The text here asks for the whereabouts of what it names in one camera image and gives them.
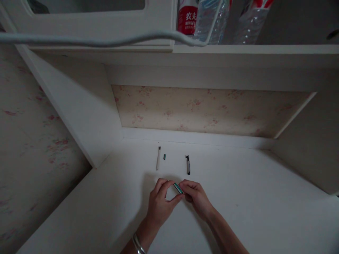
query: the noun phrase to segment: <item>white cable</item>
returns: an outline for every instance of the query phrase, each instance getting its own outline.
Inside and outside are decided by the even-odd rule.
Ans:
[[[178,31],[154,31],[142,35],[133,36],[121,40],[95,40],[83,39],[68,36],[54,36],[54,35],[31,35],[31,34],[8,34],[0,33],[0,44],[35,44],[35,45],[68,45],[68,46],[85,46],[96,48],[113,48],[126,46],[138,42],[156,40],[156,39],[170,39],[181,42],[188,46],[205,47],[208,45],[211,38],[214,24],[218,18],[221,4],[223,0],[219,0],[219,5],[214,15],[212,26],[208,32],[208,36],[204,42],[191,39],[190,37]]]

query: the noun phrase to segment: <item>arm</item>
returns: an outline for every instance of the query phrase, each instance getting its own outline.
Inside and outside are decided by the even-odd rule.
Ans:
[[[165,223],[175,206],[184,197],[184,195],[181,194],[176,195],[171,201],[166,199],[167,190],[173,184],[174,181],[159,178],[154,190],[149,194],[147,215],[136,231],[139,243],[146,252],[148,252],[160,227]],[[120,254],[136,253],[137,250],[131,239]]]
[[[221,214],[209,202],[199,183],[183,180],[179,183],[185,199],[209,225],[220,250],[226,254],[249,254]]]

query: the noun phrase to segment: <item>hand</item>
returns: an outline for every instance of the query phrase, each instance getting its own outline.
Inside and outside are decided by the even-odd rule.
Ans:
[[[186,201],[191,203],[200,218],[207,222],[215,209],[200,183],[183,180],[179,186],[184,191]]]
[[[160,228],[171,215],[175,206],[182,200],[184,194],[176,195],[171,201],[166,199],[168,188],[174,181],[159,178],[154,190],[149,195],[146,220]]]

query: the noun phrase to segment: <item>cabinet door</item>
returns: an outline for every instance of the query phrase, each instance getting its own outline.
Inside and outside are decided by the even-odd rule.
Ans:
[[[1,0],[18,32],[115,40],[175,30],[177,0]],[[171,50],[171,40],[129,49]]]

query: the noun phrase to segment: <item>clear plastic bottle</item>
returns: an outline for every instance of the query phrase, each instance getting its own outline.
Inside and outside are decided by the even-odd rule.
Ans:
[[[273,0],[247,1],[239,18],[233,44],[255,44]]]
[[[230,0],[222,0],[218,18],[214,24],[209,44],[219,44],[224,36],[226,23],[230,13]],[[212,26],[219,0],[200,0],[198,6],[197,22],[194,39],[205,41]]]

